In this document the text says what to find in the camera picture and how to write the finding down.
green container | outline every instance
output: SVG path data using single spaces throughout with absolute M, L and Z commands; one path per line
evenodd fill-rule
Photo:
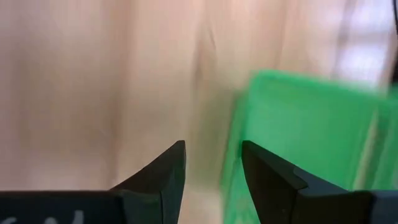
M 244 178 L 240 156 L 243 140 L 253 141 L 345 189 L 382 185 L 374 179 L 380 176 L 378 172 L 386 172 L 385 167 L 370 161 L 375 161 L 375 154 L 388 157 L 390 152 L 383 154 L 382 149 L 393 151 L 398 143 L 391 140 L 388 146 L 379 144 L 376 148 L 369 136 L 382 128 L 377 119 L 382 114 L 380 108 L 390 120 L 386 112 L 390 107 L 374 93 L 285 72 L 259 72 L 234 111 L 221 179 L 224 222 L 259 223 Z M 369 167 L 377 170 L 372 180 L 367 175 Z

beige curtain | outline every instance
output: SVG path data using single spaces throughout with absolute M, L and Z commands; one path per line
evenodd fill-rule
M 176 140 L 182 223 L 219 223 L 253 70 L 387 83 L 390 0 L 0 0 L 0 189 L 107 189 Z

blurry background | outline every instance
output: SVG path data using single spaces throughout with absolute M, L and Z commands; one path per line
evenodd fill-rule
M 181 223 L 219 223 L 251 71 L 379 88 L 391 0 L 0 0 L 0 189 L 107 189 L 185 139 Z

green plastic basket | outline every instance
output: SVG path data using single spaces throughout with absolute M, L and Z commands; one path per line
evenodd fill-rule
M 380 107 L 390 122 L 386 111 L 392 106 L 378 94 L 286 72 L 259 72 L 234 111 L 221 178 L 224 222 L 259 223 L 244 178 L 240 156 L 243 140 L 253 141 L 345 189 L 382 185 L 374 180 L 382 176 L 378 172 L 386 172 L 385 167 L 367 160 L 373 159 L 377 150 L 379 157 L 388 157 L 390 152 L 381 151 L 393 151 L 398 143 L 395 139 L 377 148 L 369 144 L 374 131 L 371 126 L 382 114 Z M 377 171 L 369 180 L 363 170 L 371 166 Z

